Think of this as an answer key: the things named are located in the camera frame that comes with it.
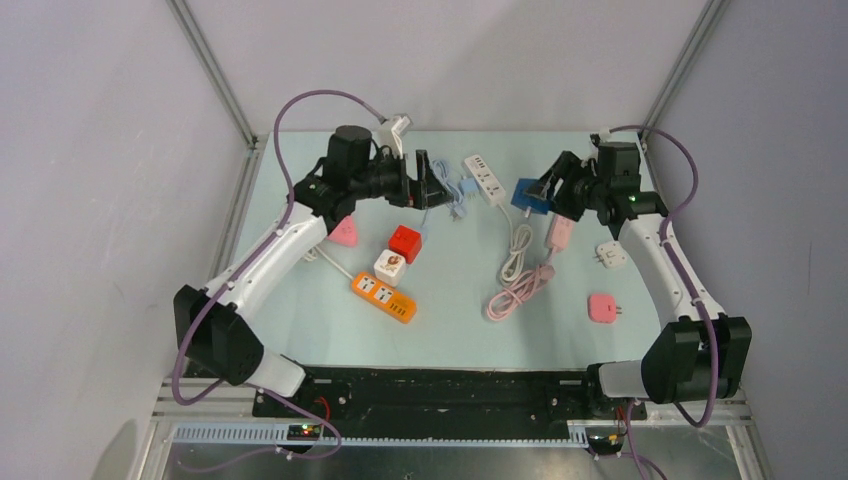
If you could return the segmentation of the blue cube socket adapter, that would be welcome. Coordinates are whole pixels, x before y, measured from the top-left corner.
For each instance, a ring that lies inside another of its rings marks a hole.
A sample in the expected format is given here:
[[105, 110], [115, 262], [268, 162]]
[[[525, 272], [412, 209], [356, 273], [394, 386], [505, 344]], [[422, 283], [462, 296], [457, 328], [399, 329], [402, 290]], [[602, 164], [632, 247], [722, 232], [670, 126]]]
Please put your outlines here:
[[531, 214], [547, 215], [551, 201], [550, 185], [543, 179], [519, 178], [510, 204], [521, 210], [526, 217]]

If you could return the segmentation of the red cube socket adapter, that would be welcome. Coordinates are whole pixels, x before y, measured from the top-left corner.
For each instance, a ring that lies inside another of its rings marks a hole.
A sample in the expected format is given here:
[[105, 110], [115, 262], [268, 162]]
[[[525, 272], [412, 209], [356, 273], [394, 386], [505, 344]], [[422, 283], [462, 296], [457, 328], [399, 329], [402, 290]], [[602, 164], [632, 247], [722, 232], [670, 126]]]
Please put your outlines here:
[[399, 225], [388, 240], [388, 248], [401, 255], [409, 265], [415, 261], [422, 246], [421, 233], [405, 225]]

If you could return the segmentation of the pink power strip with cable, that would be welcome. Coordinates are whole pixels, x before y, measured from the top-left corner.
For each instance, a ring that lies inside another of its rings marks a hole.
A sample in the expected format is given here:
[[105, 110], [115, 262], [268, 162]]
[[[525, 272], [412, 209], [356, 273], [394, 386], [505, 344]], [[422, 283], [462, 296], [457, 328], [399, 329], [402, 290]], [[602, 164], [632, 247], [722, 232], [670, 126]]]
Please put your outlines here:
[[528, 223], [518, 226], [511, 221], [508, 223], [511, 228], [508, 255], [498, 274], [502, 289], [486, 305], [486, 315], [492, 322], [507, 319], [554, 278], [556, 271], [552, 260], [567, 248], [575, 225], [574, 221], [555, 215], [546, 237], [544, 260], [533, 268], [526, 268], [525, 259], [534, 238], [533, 229]]

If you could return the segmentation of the white cube socket adapter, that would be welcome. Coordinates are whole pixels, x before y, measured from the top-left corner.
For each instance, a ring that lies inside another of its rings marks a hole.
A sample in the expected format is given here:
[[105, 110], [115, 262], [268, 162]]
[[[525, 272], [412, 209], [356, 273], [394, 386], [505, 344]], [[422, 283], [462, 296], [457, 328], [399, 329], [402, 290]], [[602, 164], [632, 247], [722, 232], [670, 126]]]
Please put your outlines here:
[[405, 257], [390, 249], [384, 249], [373, 264], [376, 277], [391, 287], [400, 284], [407, 269]]

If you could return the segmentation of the pink square plug adapter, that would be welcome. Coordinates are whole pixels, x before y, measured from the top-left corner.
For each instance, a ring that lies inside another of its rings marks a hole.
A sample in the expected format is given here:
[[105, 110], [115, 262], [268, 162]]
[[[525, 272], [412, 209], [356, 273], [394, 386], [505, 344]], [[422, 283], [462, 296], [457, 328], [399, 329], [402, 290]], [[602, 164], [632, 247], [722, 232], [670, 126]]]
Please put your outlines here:
[[588, 296], [587, 313], [592, 322], [611, 325], [622, 315], [623, 310], [613, 295], [594, 293]]

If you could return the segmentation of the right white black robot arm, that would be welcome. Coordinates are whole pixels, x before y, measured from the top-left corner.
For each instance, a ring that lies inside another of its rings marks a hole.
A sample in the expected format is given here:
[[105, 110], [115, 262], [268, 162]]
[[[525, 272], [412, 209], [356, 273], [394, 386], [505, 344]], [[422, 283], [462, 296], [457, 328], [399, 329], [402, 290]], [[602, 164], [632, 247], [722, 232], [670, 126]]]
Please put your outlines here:
[[668, 208], [642, 187], [641, 160], [636, 143], [598, 141], [595, 159], [564, 151], [521, 190], [570, 220], [595, 212], [654, 303], [661, 330], [644, 356], [588, 369], [596, 380], [582, 388], [581, 404], [598, 418], [617, 409], [621, 398], [682, 404], [735, 396], [752, 340], [748, 321], [728, 315], [697, 278]]

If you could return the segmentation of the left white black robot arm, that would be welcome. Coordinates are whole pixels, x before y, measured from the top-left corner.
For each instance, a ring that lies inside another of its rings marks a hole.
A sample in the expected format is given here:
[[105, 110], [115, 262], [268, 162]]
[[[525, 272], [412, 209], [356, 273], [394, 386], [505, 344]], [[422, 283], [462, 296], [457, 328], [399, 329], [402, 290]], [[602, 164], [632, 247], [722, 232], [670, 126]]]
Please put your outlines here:
[[265, 347], [254, 331], [255, 316], [276, 285], [319, 245], [357, 202], [384, 199], [399, 208], [428, 210], [451, 201], [424, 150], [415, 153], [416, 175], [406, 157], [376, 145], [360, 126], [338, 127], [315, 167], [291, 185], [280, 219], [242, 259], [202, 288], [183, 286], [174, 297], [179, 359], [189, 359], [232, 386], [247, 384], [277, 394], [292, 416], [314, 406], [314, 387], [304, 368]]

